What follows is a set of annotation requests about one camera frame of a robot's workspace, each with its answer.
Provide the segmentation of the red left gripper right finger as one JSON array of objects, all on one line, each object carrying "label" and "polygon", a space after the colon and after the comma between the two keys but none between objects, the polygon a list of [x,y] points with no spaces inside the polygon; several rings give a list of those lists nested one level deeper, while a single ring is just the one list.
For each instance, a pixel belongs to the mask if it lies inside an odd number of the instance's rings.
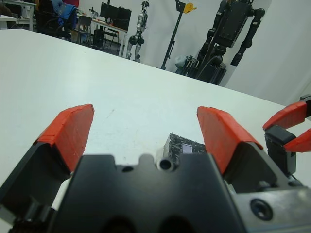
[{"label": "red left gripper right finger", "polygon": [[237,193],[277,188],[278,178],[263,146],[228,112],[200,106],[197,118],[210,153],[224,180]]}]

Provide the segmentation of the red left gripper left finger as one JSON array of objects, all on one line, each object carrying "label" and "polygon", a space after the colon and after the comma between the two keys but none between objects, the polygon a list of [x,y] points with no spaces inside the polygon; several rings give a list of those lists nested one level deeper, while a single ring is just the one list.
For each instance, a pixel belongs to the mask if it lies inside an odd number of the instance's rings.
[{"label": "red left gripper left finger", "polygon": [[44,221],[85,151],[93,116],[92,104],[68,108],[40,134],[0,188],[1,219]]}]

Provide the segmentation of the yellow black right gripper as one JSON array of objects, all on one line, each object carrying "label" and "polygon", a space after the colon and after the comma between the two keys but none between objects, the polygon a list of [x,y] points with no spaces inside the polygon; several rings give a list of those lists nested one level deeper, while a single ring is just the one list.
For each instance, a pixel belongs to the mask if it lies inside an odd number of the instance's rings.
[{"label": "yellow black right gripper", "polygon": [[[292,103],[282,110],[275,113],[264,125],[263,129],[267,130],[272,126],[280,126],[288,129],[305,121],[305,118],[311,116],[311,94],[300,97],[300,101]],[[299,137],[291,140],[284,145],[288,152],[310,152],[311,151],[311,130],[308,129]]]}]

